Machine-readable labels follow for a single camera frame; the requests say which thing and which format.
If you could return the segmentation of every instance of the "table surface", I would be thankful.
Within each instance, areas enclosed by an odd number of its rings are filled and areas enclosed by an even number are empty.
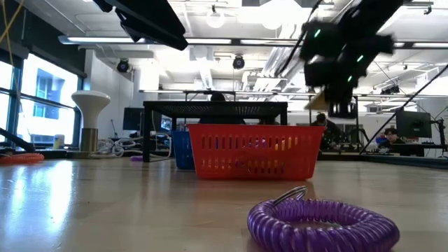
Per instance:
[[[0,167],[0,251],[260,251],[249,209],[300,185],[394,220],[395,252],[446,251],[447,181],[442,170],[369,162],[318,162],[307,182],[202,181],[172,160]]]
[[[288,102],[259,101],[145,101],[143,105],[170,118],[275,118],[288,109]]]

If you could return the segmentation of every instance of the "red basket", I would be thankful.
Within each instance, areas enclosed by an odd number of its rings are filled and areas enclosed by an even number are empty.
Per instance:
[[[324,127],[189,125],[201,179],[306,180]]]

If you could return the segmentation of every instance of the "ceiling light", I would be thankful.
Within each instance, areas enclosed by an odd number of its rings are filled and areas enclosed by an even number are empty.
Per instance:
[[[320,10],[331,10],[335,7],[335,3],[333,2],[321,2],[321,4],[319,4],[318,8]]]
[[[236,95],[273,95],[273,92],[235,92]]]
[[[125,37],[67,37],[68,41],[73,43],[134,43],[131,38]]]
[[[189,44],[202,44],[202,45],[230,45],[232,39],[226,38],[187,38]]]
[[[183,94],[182,90],[140,90],[140,92],[145,93],[156,93],[156,94]]]
[[[295,39],[242,39],[242,45],[258,45],[258,46],[294,46],[297,41]]]
[[[448,43],[415,43],[414,47],[443,48],[448,47]]]
[[[306,93],[306,92],[282,92],[279,93],[279,95],[293,95],[293,96],[301,96],[301,97],[308,97],[310,94]]]
[[[410,1],[408,3],[404,3],[404,6],[432,6],[434,4],[433,1]]]
[[[212,15],[216,13],[219,14],[219,17],[217,20],[213,21]],[[211,28],[221,28],[225,24],[224,13],[222,11],[218,13],[210,10],[210,12],[207,14],[206,22]]]
[[[282,21],[280,21],[277,17],[269,17],[266,18],[264,22],[262,22],[262,26],[266,29],[275,30],[280,28]]]

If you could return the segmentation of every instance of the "black camera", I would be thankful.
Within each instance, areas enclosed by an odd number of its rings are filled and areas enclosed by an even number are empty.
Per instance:
[[[243,69],[245,65],[243,56],[237,55],[233,61],[233,69],[240,70]]]
[[[117,65],[117,71],[120,73],[129,73],[132,70],[132,66],[129,64],[129,59],[120,59],[120,63]]]

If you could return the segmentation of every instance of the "white cable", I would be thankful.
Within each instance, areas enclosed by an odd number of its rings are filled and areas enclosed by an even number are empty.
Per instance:
[[[168,156],[159,156],[155,154],[150,154],[153,157],[156,158],[169,158],[172,153],[172,138],[165,133],[158,133],[163,134],[168,137],[169,140],[169,150],[168,150]],[[136,146],[137,140],[141,140],[143,137],[137,137],[133,139],[124,138],[117,141],[112,141],[110,139],[99,139],[98,140],[98,151],[96,153],[89,154],[89,158],[121,158],[123,154],[125,153],[138,153],[143,154],[143,151],[141,150],[125,150],[125,148],[131,148]]]

